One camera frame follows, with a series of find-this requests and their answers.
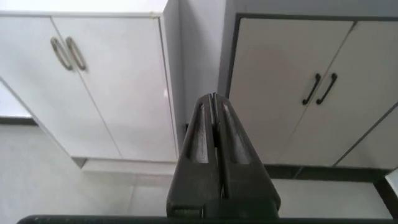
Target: cabinet door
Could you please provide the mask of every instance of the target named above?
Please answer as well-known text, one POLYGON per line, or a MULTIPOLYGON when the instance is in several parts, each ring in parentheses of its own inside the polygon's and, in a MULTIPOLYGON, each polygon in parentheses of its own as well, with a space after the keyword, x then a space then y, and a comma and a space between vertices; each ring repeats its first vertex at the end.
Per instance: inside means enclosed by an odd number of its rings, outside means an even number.
POLYGON ((260 159, 274 163, 352 22, 241 19, 229 100, 260 159))
POLYGON ((79 72, 123 158, 176 161, 158 19, 53 20, 80 51, 79 72))
POLYGON ((339 51, 284 155, 284 164, 333 165, 398 101, 398 22, 359 22, 339 51), (337 80, 322 104, 317 105, 337 80))
POLYGON ((52 37, 61 55, 63 47, 51 20, 0 17, 0 29, 0 77, 39 124, 70 156, 119 158, 79 74, 53 51, 52 37))
POLYGON ((398 166, 397 133, 398 109, 395 108, 338 166, 395 169, 398 166))

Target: black frame edge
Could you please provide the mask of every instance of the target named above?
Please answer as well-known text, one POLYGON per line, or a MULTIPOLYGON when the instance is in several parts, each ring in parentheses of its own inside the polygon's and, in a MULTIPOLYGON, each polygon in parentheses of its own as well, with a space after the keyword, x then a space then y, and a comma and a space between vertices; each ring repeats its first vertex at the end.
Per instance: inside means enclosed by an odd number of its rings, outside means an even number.
POLYGON ((37 126, 33 118, 12 118, 0 116, 0 124, 37 126))

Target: black plastic part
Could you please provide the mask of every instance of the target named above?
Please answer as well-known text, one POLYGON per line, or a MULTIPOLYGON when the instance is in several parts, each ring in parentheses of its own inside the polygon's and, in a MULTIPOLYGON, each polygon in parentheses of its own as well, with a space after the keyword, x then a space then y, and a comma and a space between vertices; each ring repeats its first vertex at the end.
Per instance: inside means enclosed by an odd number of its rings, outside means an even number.
POLYGON ((229 198, 208 202, 203 209, 203 218, 276 220, 278 210, 271 198, 229 198))
MULTIPOLYGON (((221 181, 224 198, 272 200, 276 210, 280 197, 255 152, 231 103, 223 96, 214 95, 217 112, 217 130, 220 139, 219 160, 222 161, 221 181)), ((263 216, 271 215, 263 210, 263 216)))
POLYGON ((317 99, 317 104, 318 105, 320 105, 323 102, 323 100, 325 100, 326 96, 328 95, 328 93, 329 93, 331 87, 333 86, 333 84, 335 84, 336 80, 337 80, 337 74, 335 74, 335 73, 331 74, 330 85, 329 85, 328 89, 326 90, 325 94, 323 94, 323 97, 320 98, 320 99, 317 99))
POLYGON ((172 218, 278 218, 280 198, 229 101, 201 97, 167 197, 172 218))
POLYGON ((204 204, 221 198, 212 106, 211 95, 201 97, 195 105, 167 196, 168 217, 201 218, 204 204))
POLYGON ((321 75, 316 74, 316 75, 315 75, 315 84, 313 85, 312 90, 311 90, 311 93, 309 94, 309 96, 307 97, 307 99, 304 99, 304 100, 303 100, 303 105, 307 105, 307 103, 310 101, 311 96, 312 96, 313 92, 315 91, 315 89, 317 88, 317 86, 318 86, 320 80, 321 80, 321 75))
POLYGON ((21 219, 18 224, 147 224, 147 223, 268 223, 268 224, 398 224, 390 219, 342 219, 342 218, 207 218, 183 219, 165 217, 115 217, 93 215, 32 215, 21 219))

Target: white wall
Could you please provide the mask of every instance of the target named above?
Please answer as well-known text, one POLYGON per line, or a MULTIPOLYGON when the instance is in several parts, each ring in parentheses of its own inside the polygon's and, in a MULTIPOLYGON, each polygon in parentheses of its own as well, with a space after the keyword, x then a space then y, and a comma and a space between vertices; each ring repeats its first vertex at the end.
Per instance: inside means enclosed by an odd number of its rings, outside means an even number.
POLYGON ((226 0, 181 0, 185 106, 190 121, 197 99, 217 90, 226 0))
POLYGON ((25 108, 14 98, 8 89, 0 82, 0 117, 31 118, 25 108))

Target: white cabinet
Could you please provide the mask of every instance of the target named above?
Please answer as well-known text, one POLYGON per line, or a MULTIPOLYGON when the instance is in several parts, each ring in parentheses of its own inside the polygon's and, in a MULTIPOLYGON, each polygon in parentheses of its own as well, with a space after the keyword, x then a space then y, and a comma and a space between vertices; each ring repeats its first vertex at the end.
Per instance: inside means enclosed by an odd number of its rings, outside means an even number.
POLYGON ((157 18, 54 17, 125 159, 176 160, 157 18))
POLYGON ((398 110, 395 108, 337 165, 395 169, 398 166, 398 110))
POLYGON ((359 22, 349 34, 279 162, 333 165, 398 101, 398 22, 359 22), (338 78, 322 104, 331 83, 338 78))
POLYGON ((79 74, 67 70, 65 46, 50 18, 0 17, 0 77, 41 127, 74 157, 120 154, 79 74))
MULTIPOLYGON (((229 98, 264 163, 332 166, 398 101, 397 58, 398 22, 241 19, 229 98)), ((393 167, 374 135, 340 165, 393 167)))
POLYGON ((262 162, 277 162, 351 25, 241 19, 229 100, 262 162))
POLYGON ((178 1, 5 1, 1 80, 71 157, 177 160, 178 1))

